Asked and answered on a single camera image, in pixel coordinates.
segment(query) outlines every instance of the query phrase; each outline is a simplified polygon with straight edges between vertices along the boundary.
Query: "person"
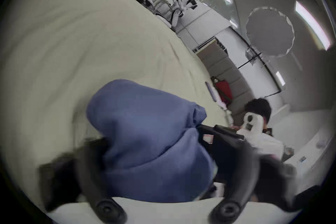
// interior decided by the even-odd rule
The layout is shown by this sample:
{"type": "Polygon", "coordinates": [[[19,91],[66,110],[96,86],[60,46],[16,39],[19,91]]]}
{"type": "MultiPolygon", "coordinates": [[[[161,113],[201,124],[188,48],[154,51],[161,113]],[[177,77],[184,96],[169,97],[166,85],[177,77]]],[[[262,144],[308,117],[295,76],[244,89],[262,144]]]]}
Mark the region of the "person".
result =
{"type": "Polygon", "coordinates": [[[268,129],[267,124],[270,120],[272,109],[269,102],[264,98],[253,99],[245,105],[245,112],[251,112],[258,114],[264,118],[263,133],[271,134],[271,130],[268,129]]]}

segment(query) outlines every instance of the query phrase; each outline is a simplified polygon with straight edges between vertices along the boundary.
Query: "label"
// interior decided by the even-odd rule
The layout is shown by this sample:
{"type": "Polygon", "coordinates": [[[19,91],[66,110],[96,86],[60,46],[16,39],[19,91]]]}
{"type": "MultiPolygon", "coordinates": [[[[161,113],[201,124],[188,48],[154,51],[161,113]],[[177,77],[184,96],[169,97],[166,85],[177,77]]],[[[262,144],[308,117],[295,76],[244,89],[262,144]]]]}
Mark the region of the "label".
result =
{"type": "Polygon", "coordinates": [[[203,140],[205,142],[207,142],[208,144],[212,145],[213,135],[212,134],[204,134],[203,135],[203,140]]]}

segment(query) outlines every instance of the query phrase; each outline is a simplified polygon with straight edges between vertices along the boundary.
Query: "man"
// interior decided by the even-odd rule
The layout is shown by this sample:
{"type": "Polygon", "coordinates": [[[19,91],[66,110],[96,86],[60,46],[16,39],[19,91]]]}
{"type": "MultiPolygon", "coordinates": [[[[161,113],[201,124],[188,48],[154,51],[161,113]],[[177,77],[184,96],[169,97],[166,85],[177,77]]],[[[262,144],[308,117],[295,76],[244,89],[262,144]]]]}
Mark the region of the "man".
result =
{"type": "MultiPolygon", "coordinates": [[[[272,109],[269,102],[266,99],[258,98],[249,101],[245,105],[245,112],[246,113],[251,112],[262,116],[264,118],[264,125],[262,128],[262,132],[270,136],[273,136],[272,129],[267,127],[267,124],[271,117],[272,109]]],[[[231,128],[237,131],[241,129],[242,126],[231,126],[231,128]]]]}

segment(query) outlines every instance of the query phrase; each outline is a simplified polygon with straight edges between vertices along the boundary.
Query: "black handle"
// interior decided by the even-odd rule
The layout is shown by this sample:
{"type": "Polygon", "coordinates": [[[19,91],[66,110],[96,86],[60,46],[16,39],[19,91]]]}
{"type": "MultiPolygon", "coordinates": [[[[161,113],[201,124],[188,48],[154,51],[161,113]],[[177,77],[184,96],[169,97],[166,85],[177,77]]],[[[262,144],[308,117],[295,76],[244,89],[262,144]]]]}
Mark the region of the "black handle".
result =
{"type": "Polygon", "coordinates": [[[221,126],[199,125],[199,139],[204,134],[214,136],[212,147],[208,152],[218,166],[220,181],[224,181],[228,189],[225,198],[209,215],[211,223],[233,223],[242,212],[253,194],[259,177],[259,155],[250,144],[221,126]]]}
{"type": "Polygon", "coordinates": [[[107,197],[107,187],[102,180],[103,152],[107,150],[107,140],[87,142],[76,151],[76,172],[83,194],[91,208],[104,223],[124,224],[127,216],[123,208],[107,197]]]}

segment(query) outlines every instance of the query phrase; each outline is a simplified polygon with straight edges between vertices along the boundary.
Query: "black hair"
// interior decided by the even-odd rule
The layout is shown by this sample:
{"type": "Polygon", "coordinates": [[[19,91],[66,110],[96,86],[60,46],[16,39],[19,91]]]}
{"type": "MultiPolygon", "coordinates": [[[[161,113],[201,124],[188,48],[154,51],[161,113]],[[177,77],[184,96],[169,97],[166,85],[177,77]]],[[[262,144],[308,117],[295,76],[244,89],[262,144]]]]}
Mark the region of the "black hair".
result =
{"type": "Polygon", "coordinates": [[[266,122],[270,120],[272,109],[269,102],[264,98],[253,99],[245,105],[245,111],[265,117],[266,122]]]}

